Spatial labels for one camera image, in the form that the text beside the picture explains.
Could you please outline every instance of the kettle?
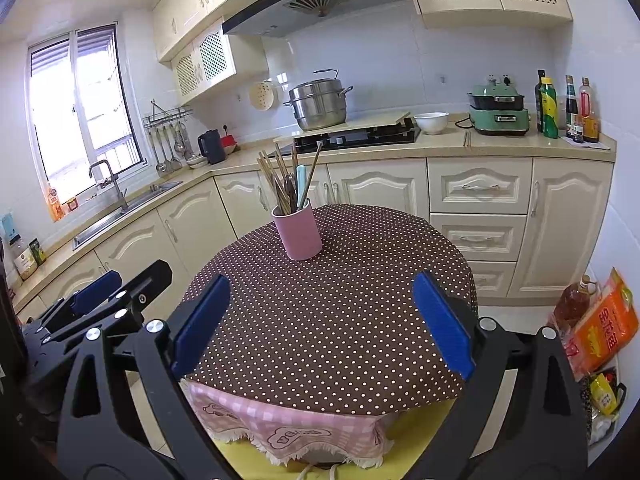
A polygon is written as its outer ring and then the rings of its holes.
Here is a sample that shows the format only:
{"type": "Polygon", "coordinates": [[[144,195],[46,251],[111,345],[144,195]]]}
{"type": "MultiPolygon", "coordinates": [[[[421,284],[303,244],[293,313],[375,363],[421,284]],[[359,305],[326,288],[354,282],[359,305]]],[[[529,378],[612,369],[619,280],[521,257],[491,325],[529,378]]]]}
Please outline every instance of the kettle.
{"type": "Polygon", "coordinates": [[[207,130],[198,137],[200,153],[207,157],[209,164],[217,164],[226,159],[225,149],[222,147],[220,134],[217,130],[207,130]]]}

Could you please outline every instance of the polka dot tablecloth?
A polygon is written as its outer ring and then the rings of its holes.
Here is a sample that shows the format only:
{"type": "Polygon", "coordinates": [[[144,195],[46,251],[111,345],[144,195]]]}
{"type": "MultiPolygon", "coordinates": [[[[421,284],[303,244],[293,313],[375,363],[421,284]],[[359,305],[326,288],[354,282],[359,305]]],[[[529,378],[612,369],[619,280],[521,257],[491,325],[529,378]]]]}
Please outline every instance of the polka dot tablecloth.
{"type": "Polygon", "coordinates": [[[314,211],[322,251],[289,260],[273,223],[220,251],[194,278],[195,298],[216,274],[232,301],[191,380],[298,410],[382,415],[455,397],[412,298],[430,270],[478,314],[462,254],[426,220],[361,205],[314,211]]]}

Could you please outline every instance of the orange bag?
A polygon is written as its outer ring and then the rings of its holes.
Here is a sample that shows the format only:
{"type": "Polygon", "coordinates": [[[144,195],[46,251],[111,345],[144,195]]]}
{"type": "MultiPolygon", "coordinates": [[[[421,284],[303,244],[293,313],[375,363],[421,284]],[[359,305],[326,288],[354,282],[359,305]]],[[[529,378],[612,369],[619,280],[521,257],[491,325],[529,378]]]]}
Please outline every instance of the orange bag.
{"type": "Polygon", "coordinates": [[[633,295],[615,268],[564,350],[576,379],[596,371],[638,331],[633,295]]]}

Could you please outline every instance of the blue gripper pad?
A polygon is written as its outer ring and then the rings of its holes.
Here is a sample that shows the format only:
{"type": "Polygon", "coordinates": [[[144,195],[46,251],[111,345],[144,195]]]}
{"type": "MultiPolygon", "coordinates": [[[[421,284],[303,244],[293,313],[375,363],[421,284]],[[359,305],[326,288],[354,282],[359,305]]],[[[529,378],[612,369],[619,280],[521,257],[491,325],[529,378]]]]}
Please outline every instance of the blue gripper pad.
{"type": "Polygon", "coordinates": [[[226,276],[215,276],[195,300],[184,301],[169,316],[169,329],[175,332],[174,361],[171,372],[176,380],[192,373],[200,362],[231,300],[226,276]]]}
{"type": "Polygon", "coordinates": [[[74,314],[84,316],[108,299],[121,286],[122,278],[120,275],[115,270],[110,270],[78,292],[71,309],[74,314]]]}
{"type": "Polygon", "coordinates": [[[415,277],[415,306],[427,323],[450,370],[460,373],[466,380],[473,372],[475,364],[471,359],[469,332],[449,306],[449,301],[453,299],[446,297],[435,279],[427,272],[420,272],[415,277]]]}

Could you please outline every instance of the stainless steel sink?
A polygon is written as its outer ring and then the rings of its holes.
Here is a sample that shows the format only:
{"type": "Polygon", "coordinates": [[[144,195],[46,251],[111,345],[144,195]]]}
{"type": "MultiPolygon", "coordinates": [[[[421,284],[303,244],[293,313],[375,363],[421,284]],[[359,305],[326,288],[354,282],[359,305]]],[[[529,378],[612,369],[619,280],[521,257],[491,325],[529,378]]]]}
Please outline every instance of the stainless steel sink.
{"type": "Polygon", "coordinates": [[[125,217],[129,213],[135,211],[139,207],[145,205],[150,200],[155,199],[156,197],[162,195],[162,193],[166,193],[170,189],[173,189],[176,186],[182,184],[182,181],[178,182],[165,182],[164,184],[160,184],[158,186],[150,186],[148,191],[145,191],[140,196],[135,197],[134,199],[127,201],[129,207],[126,211],[122,209],[118,209],[113,213],[109,213],[107,216],[100,218],[95,224],[89,226],[87,229],[82,231],[78,236],[74,238],[74,248],[75,251],[82,244],[87,243],[91,238],[95,235],[100,234],[107,227],[112,225],[117,220],[125,217]]]}

